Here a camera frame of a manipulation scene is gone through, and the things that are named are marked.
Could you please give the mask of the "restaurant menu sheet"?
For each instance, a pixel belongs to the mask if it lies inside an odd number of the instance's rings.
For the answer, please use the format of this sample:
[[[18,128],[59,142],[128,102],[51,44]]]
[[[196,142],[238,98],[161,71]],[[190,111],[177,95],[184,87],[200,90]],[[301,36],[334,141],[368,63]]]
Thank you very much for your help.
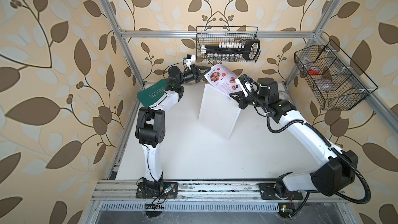
[[[213,87],[226,96],[242,91],[241,86],[236,83],[238,76],[223,65],[214,65],[204,77]]]

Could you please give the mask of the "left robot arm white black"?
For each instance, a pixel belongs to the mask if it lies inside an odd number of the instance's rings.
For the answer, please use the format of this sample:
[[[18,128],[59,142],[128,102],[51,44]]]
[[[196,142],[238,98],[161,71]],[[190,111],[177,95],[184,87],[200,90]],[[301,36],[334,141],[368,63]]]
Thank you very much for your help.
[[[178,66],[168,69],[168,78],[142,91],[145,103],[138,111],[135,137],[141,144],[145,159],[143,191],[157,196],[164,192],[163,171],[160,163],[160,144],[166,134],[165,113],[177,104],[184,93],[183,85],[199,83],[211,70],[209,66],[191,65],[183,71]]]

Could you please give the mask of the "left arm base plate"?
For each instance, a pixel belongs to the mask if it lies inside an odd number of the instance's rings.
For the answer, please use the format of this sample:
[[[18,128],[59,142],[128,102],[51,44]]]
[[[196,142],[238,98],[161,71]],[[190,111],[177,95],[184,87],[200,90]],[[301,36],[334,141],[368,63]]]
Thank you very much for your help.
[[[138,183],[136,198],[154,199],[156,197],[164,198],[167,195],[168,198],[175,199],[178,194],[178,186],[177,182],[156,183],[146,180]]]

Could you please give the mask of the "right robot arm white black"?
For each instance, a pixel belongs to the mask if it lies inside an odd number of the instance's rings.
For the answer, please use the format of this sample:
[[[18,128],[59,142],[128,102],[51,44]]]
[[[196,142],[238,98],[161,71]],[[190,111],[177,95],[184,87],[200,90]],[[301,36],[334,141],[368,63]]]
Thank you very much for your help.
[[[278,84],[271,78],[261,78],[254,82],[247,75],[235,79],[238,91],[230,96],[239,108],[253,106],[262,109],[267,128],[273,134],[289,131],[310,152],[318,163],[316,171],[287,173],[282,176],[282,185],[288,191],[320,192],[325,196],[338,195],[355,202],[341,194],[341,190],[358,179],[364,187],[365,196],[370,188],[357,169],[358,156],[353,151],[343,151],[331,143],[314,126],[307,122],[301,113],[287,100],[279,97]]]

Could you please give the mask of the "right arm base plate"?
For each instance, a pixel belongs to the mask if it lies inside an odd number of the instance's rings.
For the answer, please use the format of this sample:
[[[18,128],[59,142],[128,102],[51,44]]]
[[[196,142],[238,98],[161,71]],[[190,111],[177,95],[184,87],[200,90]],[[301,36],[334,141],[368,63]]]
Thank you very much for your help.
[[[262,200],[303,200],[302,193],[289,191],[283,183],[259,183]]]

